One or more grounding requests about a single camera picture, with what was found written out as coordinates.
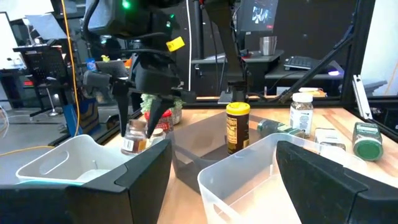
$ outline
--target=wooden countertop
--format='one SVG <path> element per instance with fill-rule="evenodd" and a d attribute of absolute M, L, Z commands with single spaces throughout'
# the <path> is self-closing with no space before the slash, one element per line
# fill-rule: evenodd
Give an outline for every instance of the wooden countertop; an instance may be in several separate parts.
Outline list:
<path fill-rule="evenodd" d="M 222 112 L 224 110 L 183 110 L 182 121 L 175 126 L 175 129 Z M 254 109 L 251 114 L 289 123 L 289 109 Z M 342 108 L 315 109 L 310 140 L 313 140 L 315 128 L 334 128 L 341 133 L 347 152 L 353 153 L 351 138 L 354 124 L 358 121 L 361 120 Z M 122 137 L 118 135 L 110 140 L 107 146 L 120 146 L 121 143 Z M 382 159 L 377 162 L 367 162 L 368 169 L 365 174 L 398 187 L 398 144 L 383 136 L 383 148 Z M 158 223 L 206 223 L 201 196 L 175 177 L 173 167 Z"/>

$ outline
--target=white plastic bin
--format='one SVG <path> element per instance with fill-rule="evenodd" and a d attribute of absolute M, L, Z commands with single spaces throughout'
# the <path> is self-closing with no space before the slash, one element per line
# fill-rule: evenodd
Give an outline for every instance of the white plastic bin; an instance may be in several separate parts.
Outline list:
<path fill-rule="evenodd" d="M 278 141 L 316 153 L 334 150 L 288 134 L 271 134 L 203 169 L 198 182 L 208 223 L 300 223 L 277 167 Z"/>
<path fill-rule="evenodd" d="M 115 147 L 100 146 L 88 135 L 71 138 L 43 156 L 21 167 L 16 175 L 21 182 L 89 182 L 127 162 Z"/>

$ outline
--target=green light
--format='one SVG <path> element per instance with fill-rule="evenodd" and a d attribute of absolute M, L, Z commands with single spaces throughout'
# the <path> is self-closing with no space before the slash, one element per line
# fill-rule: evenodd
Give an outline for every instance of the green light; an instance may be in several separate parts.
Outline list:
<path fill-rule="evenodd" d="M 123 0 L 122 5 L 123 5 L 123 8 L 125 8 L 125 9 L 129 9 L 131 7 L 131 4 L 126 0 Z"/>

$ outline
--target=metal cup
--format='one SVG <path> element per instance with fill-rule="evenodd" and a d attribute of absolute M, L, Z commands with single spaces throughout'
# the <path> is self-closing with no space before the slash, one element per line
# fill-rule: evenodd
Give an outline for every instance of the metal cup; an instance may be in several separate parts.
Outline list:
<path fill-rule="evenodd" d="M 261 37 L 260 38 L 260 51 L 264 56 L 270 56 L 275 53 L 277 37 Z"/>

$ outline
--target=green lid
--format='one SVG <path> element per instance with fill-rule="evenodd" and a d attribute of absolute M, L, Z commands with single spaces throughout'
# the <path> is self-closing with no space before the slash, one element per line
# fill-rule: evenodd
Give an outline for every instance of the green lid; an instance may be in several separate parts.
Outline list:
<path fill-rule="evenodd" d="M 365 161 L 377 161 L 383 155 L 383 148 L 376 141 L 363 140 L 354 145 L 354 153 Z"/>

